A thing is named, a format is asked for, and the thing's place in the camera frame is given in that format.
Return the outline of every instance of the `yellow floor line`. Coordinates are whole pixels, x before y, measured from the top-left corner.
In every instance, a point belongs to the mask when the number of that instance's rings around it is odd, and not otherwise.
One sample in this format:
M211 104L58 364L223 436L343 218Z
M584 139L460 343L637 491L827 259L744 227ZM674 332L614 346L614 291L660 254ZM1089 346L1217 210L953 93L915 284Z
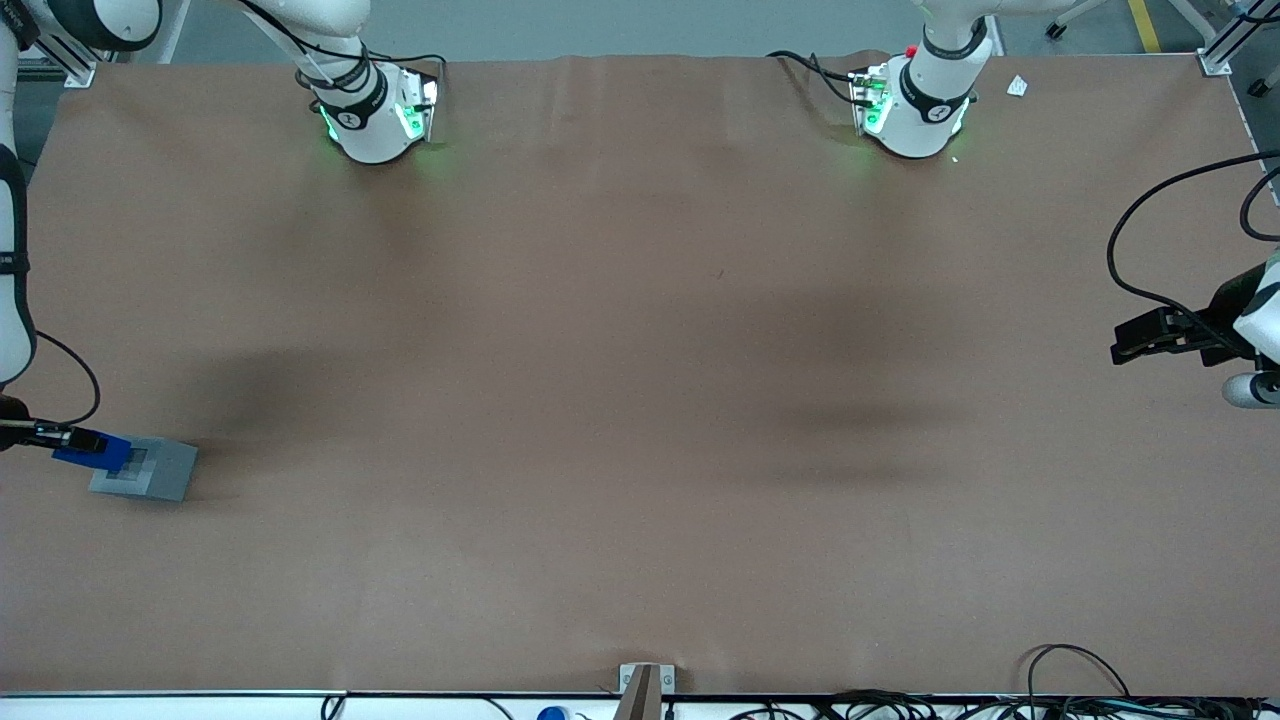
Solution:
M1133 22L1138 26L1142 49L1147 53L1160 53L1160 38L1156 37L1156 26L1151 24L1146 0L1129 0L1129 12L1133 13Z

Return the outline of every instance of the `table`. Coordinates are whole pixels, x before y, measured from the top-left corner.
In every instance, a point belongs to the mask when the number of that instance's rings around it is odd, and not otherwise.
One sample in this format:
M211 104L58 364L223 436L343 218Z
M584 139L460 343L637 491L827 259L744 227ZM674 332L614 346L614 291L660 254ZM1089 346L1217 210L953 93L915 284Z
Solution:
M1272 689L1280 416L1220 400L1243 366L1107 354L1148 309L1111 224L1251 149L1225 78L1001 58L923 161L776 60L445 83L438 145L376 168L282 67L64 97L35 316L99 370L93 427L202 456L180 506L0 457L0 685L588 689L660 659L687 691L1015 691L1075 642L1139 693ZM1257 173L1157 197L1124 272L1196 305L1261 261ZM46 348L10 389L56 418L83 384Z

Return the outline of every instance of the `gray floor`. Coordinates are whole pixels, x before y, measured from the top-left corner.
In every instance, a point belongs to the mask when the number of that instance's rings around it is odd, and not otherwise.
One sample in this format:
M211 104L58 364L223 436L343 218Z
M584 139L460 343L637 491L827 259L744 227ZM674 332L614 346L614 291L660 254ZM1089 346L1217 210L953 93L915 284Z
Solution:
M1201 0L1211 3L1212 0ZM165 0L170 17L182 0ZM919 40L922 19L906 0L383 0L364 38L389 54L440 53L451 60L538 60L561 55L763 55L790 49L842 55L895 51ZM1189 51L1199 35L1164 0L1147 0L1164 51ZM1112 0L1071 23L1057 41L1050 17L1001 18L1010 55L1142 53L1129 5ZM1221 23L1225 17L1211 18ZM1280 91L1254 99L1244 90L1280 63L1276 33L1263 31L1233 67L1240 105L1260 147L1280 147ZM174 63L280 63L283 56L230 3L191 0L173 46ZM37 160L61 88L20 83L18 150Z

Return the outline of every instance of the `gray box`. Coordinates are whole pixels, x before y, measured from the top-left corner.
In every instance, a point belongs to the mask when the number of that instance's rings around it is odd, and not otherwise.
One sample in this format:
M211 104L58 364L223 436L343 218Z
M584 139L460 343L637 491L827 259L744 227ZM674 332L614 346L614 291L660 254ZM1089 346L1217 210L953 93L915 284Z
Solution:
M177 441L119 436L129 441L129 460L118 473L97 470L91 492L137 500L182 502L196 469L196 448Z

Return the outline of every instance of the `cable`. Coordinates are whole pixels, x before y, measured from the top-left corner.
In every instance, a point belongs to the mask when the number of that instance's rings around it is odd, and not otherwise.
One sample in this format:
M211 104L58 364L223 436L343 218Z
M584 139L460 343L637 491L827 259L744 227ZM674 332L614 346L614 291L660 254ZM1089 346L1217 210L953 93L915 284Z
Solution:
M1207 336L1217 341L1224 347L1230 348L1236 355L1240 355L1242 357L1252 357L1254 354L1252 350L1239 346L1233 340L1229 340L1226 336L1210 327L1208 323L1206 323L1199 315L1193 313L1189 307L1187 307L1181 302L1178 302L1176 300L1172 300L1171 297L1167 297L1165 295L1160 295L1149 290L1143 290L1121 278L1120 270L1116 269L1116 258L1115 258L1116 241L1120 238L1120 232L1124 229L1125 224L1129 223L1129 218L1132 218L1133 214L1138 211L1138 208L1140 208L1143 202L1151 200L1153 195L1165 190L1166 187L1176 184L1185 179L1194 178L1197 176L1202 176L1204 173L1221 170L1222 168L1230 168L1234 165L1243 165L1244 163L1253 163L1256 160L1266 160L1268 158L1280 158L1280 150L1267 150L1265 152L1252 152L1249 155L1240 155L1238 158L1219 160L1217 163L1210 163L1207 165L1201 165L1199 168L1179 173L1161 182L1160 184L1142 193L1142 197L1134 200L1133 204L1129 205L1129 209L1125 210L1123 215L1120 215L1120 220L1116 222L1115 228L1111 231L1111 238L1107 240L1107 272L1111 274L1111 281L1115 282L1116 286L1120 287L1120 290L1124 290L1125 292L1129 292L1132 295L1137 295L1138 297L1144 297L1147 300L1160 302L1161 305L1167 305L1169 307L1178 310L1179 313L1185 315L1188 320L1194 323L1201 331L1203 331Z
M768 58L778 58L778 59L783 59L783 60L795 60L796 63L800 63L801 65L804 65L804 68L808 69L809 72L818 73L818 77L822 78L822 82L827 83L827 87L836 95L836 97L840 97L845 102L849 102L850 105L855 105L858 108L870 108L870 106L873 106L873 102L870 102L869 100L859 100L856 97L851 97L851 96L845 95L844 92L841 92L840 88L836 87L836 83L832 82L832 79L838 79L838 81L849 82L849 76L847 74L842 76L840 73L835 73L832 70L828 70L827 68L823 68L822 63L818 61L818 54L817 53L810 54L808 60L804 59L804 58L801 58L800 55L796 55L795 53L792 53L790 50L777 50L774 53L769 53Z
M1097 702L1098 705L1115 706L1125 712L1135 712L1138 715L1146 715L1148 717L1166 717L1169 720L1187 720L1188 717L1194 717L1194 715L1164 712L1153 707L1147 707L1144 705L1138 705L1137 702L1128 702L1124 700L1098 698L1094 702Z
M507 710L506 707L503 707L498 701L493 700L492 697L483 697L480 700L483 700L483 701L488 702L489 705L497 707L498 712L502 712L503 716L507 717L507 720L516 720L516 717L512 716L512 714L511 714L509 710Z
M777 714L782 715L783 717L790 717L791 720L809 720L808 717L800 715L794 710L787 710L786 707L773 707L773 706L764 706L760 707L759 710L748 710L746 712L739 712L737 715L730 717L728 720L754 720L753 716L762 712L768 712L771 717L774 714Z
M795 60L796 63L800 63L801 65L809 68L810 70L813 70L815 73L822 73L822 74L829 77L831 79L840 79L840 81L845 81L845 82L849 81L849 76L842 76L840 73L824 69L822 65L819 65L815 60L812 59L812 58L814 58L813 55L810 55L809 58L804 58L804 56L801 56L801 55L799 55L796 53L792 53L790 50L776 50L776 51L769 53L768 55L765 55L765 58L782 58L782 59L786 59L786 60Z
M1252 237L1253 240L1261 240L1262 242L1280 242L1280 234L1258 232L1258 229L1253 227L1253 222L1249 220L1249 213L1253 210L1253 201L1257 200L1258 195L1262 193L1262 190L1277 177L1280 177L1280 167L1262 176L1262 179L1249 188L1249 193L1244 196L1244 202L1240 204L1240 229L1244 231L1244 234Z
M1280 23L1280 15L1267 15L1265 18L1256 18L1248 13L1242 13L1239 15L1233 17L1231 19L1243 20L1254 26L1268 26L1271 23Z
M1076 655L1084 655L1087 657L1092 657L1093 660L1100 662L1103 667L1106 667L1107 673L1111 673L1111 676L1115 678L1116 684L1120 685L1120 692L1124 693L1124 697L1133 697L1133 693L1129 692L1129 685L1124 682L1124 678L1120 676L1120 673L1116 673L1116 669L1112 667L1111 664L1103 660L1102 656L1100 656L1098 653L1093 652L1092 650L1083 648L1078 644L1051 643L1043 646L1043 648L1038 653L1036 653L1036 657L1032 659L1030 665L1027 666L1027 697L1033 703L1036 698L1036 666L1039 665L1039 661L1043 660L1046 655L1053 652L1055 650L1069 650Z
M937 710L932 703L905 693L877 689L846 691L831 696L831 700L837 703L849 703L849 710L845 711L846 720L863 720L886 707L893 711L897 720L938 720ZM858 707L864 707L864 710L854 715L854 710Z
M320 720L337 720L342 707L347 705L347 696L329 696L320 703Z
M88 363L86 363L83 357L81 357L79 355L77 355L76 351L72 350L70 347L67 347L67 343L64 343L63 341L58 340L56 337L54 337L54 336L51 336L49 333L41 332L41 331L36 331L36 337L38 337L41 340L49 341L50 343L52 343L54 346L56 346L59 350L61 350L63 352L65 352L68 357L70 357L72 360L74 360L76 364L79 365L82 370L84 370L84 374L88 375L90 384L93 386L93 405L88 409L88 413L84 413L79 418L76 418L74 420L67 420L65 423L59 423L59 424L60 425L78 425L78 424L83 423L84 420L88 420L95 414L97 414L97 409L102 406L102 386L100 386L97 383L97 374L93 373L93 368L90 368Z
M288 27L285 27L285 24L282 23L275 15L273 15L271 13L268 13L266 10L264 10L262 8L260 8L256 3L252 3L252 0L239 0L239 3L241 3L241 5L244 5L246 8L248 8L250 12L253 13L255 15L257 15L259 18L262 18L262 20L266 24L271 26L271 28L274 28L276 32L279 32L284 37L288 37L289 40L292 40L293 44L297 45L300 50L311 50L314 53L320 53L321 55L329 55L330 58L342 58L344 60L364 60L364 59L367 59L367 58L374 58L374 59L378 59L378 60L383 60L385 63L413 63L413 61L417 61L417 60L436 60L436 61L440 63L440 65L447 65L448 64L448 60L445 60L443 55L436 55L434 53L426 53L426 54L422 54L422 55L412 55L412 56L407 56L407 58L393 58L392 55L387 55L384 53L372 53L372 51L369 51L367 49L365 50L365 54L362 54L362 55L349 55L347 53L337 53L334 50L325 50L324 47L320 47L319 45L314 45L311 42L307 42L306 40L302 40L301 37L298 37L296 32L293 32L292 29L289 29Z

